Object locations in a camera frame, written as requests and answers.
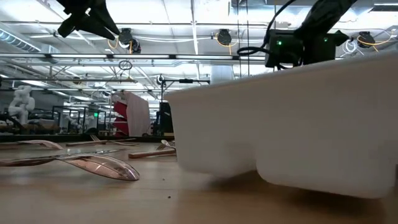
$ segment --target white bin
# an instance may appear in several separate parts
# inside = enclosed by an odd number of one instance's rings
[[[398,54],[318,63],[168,94],[178,163],[364,198],[395,182]]]

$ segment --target workbench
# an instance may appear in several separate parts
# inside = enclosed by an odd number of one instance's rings
[[[109,154],[139,171],[141,179],[135,182],[100,177],[59,161],[0,167],[1,223],[398,223],[398,189],[381,200],[362,200],[268,184],[256,172],[232,179],[186,172],[174,156],[127,158],[158,145],[142,143]],[[121,148],[23,146],[0,151],[0,158]]]

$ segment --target white plastic tray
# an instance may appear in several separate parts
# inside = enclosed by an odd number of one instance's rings
[[[398,54],[318,63],[168,94],[178,163],[363,198],[395,182]]]

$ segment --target ceiling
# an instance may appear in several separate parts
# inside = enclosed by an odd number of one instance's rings
[[[233,39],[231,54],[236,55],[239,46],[260,46],[269,21],[274,15],[274,3],[278,6],[287,1],[258,1],[248,0],[238,10],[236,7],[228,7],[229,0],[107,0],[108,11],[118,28],[129,27],[132,34],[141,44],[142,54],[189,54],[189,55],[230,55],[229,48],[217,43],[214,35],[219,29],[229,29]],[[288,7],[274,24],[278,29],[296,29],[307,15],[315,1],[298,0],[293,6]],[[330,32],[341,30],[345,34],[356,38],[359,31],[369,31],[375,38],[376,48],[361,49],[355,45],[344,43],[337,48],[336,57],[360,57],[362,55],[378,54],[381,51],[397,50],[396,28],[398,28],[398,12],[372,11],[374,4],[398,4],[398,1],[370,1],[358,0],[357,6],[348,11]],[[55,0],[2,0],[0,1],[0,24],[7,26],[13,33],[23,36],[27,41],[37,45],[51,45],[65,54],[128,54],[127,50],[118,46],[116,41],[104,40],[93,34],[79,31],[72,33],[68,38],[59,37],[56,34],[61,22],[68,16],[63,12],[63,7]],[[1,53],[26,53],[5,42],[0,41]],[[114,63],[99,66],[67,66],[69,63],[77,63],[74,59],[59,60],[64,65],[51,65],[40,60],[13,59],[17,65],[23,65],[39,72],[42,76],[57,74],[57,78],[101,78],[103,82],[87,82],[75,85],[72,82],[56,83],[64,84],[67,88],[94,88],[105,86],[116,89],[159,89],[154,86],[157,75],[164,74],[167,78],[192,78],[208,80],[211,76],[211,68],[217,66],[213,62],[184,62],[168,61],[165,64],[161,60],[131,60],[138,64],[130,71],[124,71],[122,77],[128,76],[139,83],[118,83],[111,80],[114,72],[118,72],[118,60]],[[103,62],[103,60],[83,60],[84,62]],[[1,67],[10,66],[10,61],[0,63]],[[261,63],[251,63],[250,66],[239,62],[230,63],[237,78],[273,72]],[[190,88],[199,84],[174,83],[169,90]],[[148,94],[141,94],[150,100],[156,100]]]

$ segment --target table surface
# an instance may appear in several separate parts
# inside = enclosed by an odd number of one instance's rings
[[[186,172],[173,156],[127,158],[157,145],[110,154],[140,172],[135,182],[60,161],[0,168],[1,223],[398,223],[398,189],[384,199],[363,200],[268,184],[256,172],[232,179]],[[68,153],[125,147],[70,147]],[[0,150],[0,158],[63,153],[24,146]]]

